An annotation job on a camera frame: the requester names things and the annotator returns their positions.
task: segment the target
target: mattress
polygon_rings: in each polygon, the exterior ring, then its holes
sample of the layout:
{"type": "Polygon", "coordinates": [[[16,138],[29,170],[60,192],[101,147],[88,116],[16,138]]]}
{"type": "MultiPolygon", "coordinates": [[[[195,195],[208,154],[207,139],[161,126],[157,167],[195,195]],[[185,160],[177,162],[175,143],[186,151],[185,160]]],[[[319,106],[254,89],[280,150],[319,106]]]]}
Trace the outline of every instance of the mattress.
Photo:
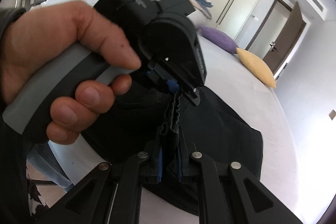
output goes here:
{"type": "MultiPolygon", "coordinates": [[[[70,0],[47,0],[42,6],[70,0]]],[[[84,0],[93,5],[95,0],[84,0]]],[[[235,110],[263,137],[260,181],[299,216],[297,160],[294,141],[281,105],[272,88],[261,83],[236,56],[199,36],[208,75],[206,86],[235,110]]],[[[79,137],[72,145],[49,142],[56,159],[70,180],[77,184],[104,161],[79,137]]],[[[140,223],[192,224],[198,217],[184,212],[143,189],[140,223]]]]}

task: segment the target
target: fingernail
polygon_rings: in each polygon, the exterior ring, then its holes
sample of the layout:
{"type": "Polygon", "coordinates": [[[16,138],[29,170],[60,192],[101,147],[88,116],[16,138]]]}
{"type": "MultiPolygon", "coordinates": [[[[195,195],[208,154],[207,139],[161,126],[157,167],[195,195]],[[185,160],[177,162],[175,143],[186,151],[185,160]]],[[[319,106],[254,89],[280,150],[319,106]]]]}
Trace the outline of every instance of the fingernail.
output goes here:
{"type": "Polygon", "coordinates": [[[56,119],[62,123],[72,125],[77,121],[77,116],[70,107],[67,105],[62,105],[58,109],[58,115],[56,119]]]}
{"type": "Polygon", "coordinates": [[[95,88],[88,86],[83,90],[79,99],[85,105],[95,106],[99,103],[99,93],[95,88]]]}
{"type": "Polygon", "coordinates": [[[130,86],[129,84],[122,85],[122,86],[120,87],[121,95],[123,95],[123,94],[125,94],[126,92],[128,92],[129,89],[130,89],[130,87],[131,87],[131,86],[130,86]]]}
{"type": "Polygon", "coordinates": [[[141,61],[140,61],[140,58],[139,56],[137,55],[137,53],[132,49],[132,47],[129,47],[128,48],[128,53],[130,55],[130,57],[133,59],[133,60],[137,60],[139,65],[141,65],[141,61]]]}
{"type": "Polygon", "coordinates": [[[65,131],[59,128],[54,129],[54,132],[52,133],[52,140],[63,142],[67,138],[68,138],[68,135],[65,133],[65,131]]]}

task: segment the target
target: purple pillow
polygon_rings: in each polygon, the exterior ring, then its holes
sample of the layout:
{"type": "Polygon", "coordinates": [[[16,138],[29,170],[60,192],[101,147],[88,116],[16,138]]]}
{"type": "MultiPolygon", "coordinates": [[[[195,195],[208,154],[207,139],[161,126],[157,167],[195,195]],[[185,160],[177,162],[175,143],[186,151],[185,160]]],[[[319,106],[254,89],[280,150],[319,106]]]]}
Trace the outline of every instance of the purple pillow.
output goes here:
{"type": "Polygon", "coordinates": [[[218,47],[232,54],[237,53],[237,44],[227,34],[206,26],[201,26],[200,29],[201,35],[216,44],[218,47]]]}

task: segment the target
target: metal rivet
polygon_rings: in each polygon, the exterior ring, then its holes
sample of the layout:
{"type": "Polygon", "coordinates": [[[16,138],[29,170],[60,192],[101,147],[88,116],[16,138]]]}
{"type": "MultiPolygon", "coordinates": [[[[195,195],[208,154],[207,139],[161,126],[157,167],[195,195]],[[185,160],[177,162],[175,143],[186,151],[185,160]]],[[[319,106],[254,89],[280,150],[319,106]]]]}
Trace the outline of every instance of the metal rivet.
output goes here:
{"type": "Polygon", "coordinates": [[[194,158],[194,159],[200,159],[202,157],[202,153],[201,152],[198,152],[198,151],[195,151],[195,152],[192,152],[191,156],[194,158]]]}
{"type": "Polygon", "coordinates": [[[110,165],[107,162],[102,162],[98,166],[99,170],[105,171],[110,168],[110,165]]]}
{"type": "Polygon", "coordinates": [[[141,158],[141,159],[145,159],[145,158],[148,157],[148,153],[145,152],[145,151],[139,152],[138,157],[141,158]]]}
{"type": "Polygon", "coordinates": [[[231,167],[233,168],[233,169],[240,169],[241,168],[241,164],[239,163],[239,162],[237,162],[237,161],[234,161],[234,162],[232,162],[231,163],[231,167]]]}

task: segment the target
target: beige pillow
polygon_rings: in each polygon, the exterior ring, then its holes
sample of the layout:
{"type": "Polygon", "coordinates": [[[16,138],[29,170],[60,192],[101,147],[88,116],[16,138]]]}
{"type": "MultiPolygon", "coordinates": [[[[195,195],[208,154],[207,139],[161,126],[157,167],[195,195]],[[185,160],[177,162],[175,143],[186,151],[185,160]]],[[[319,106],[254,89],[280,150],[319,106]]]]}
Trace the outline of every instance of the beige pillow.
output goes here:
{"type": "Polygon", "coordinates": [[[276,88],[272,71],[268,65],[255,54],[237,48],[237,54],[242,64],[253,73],[261,82],[272,88],[276,88]]]}

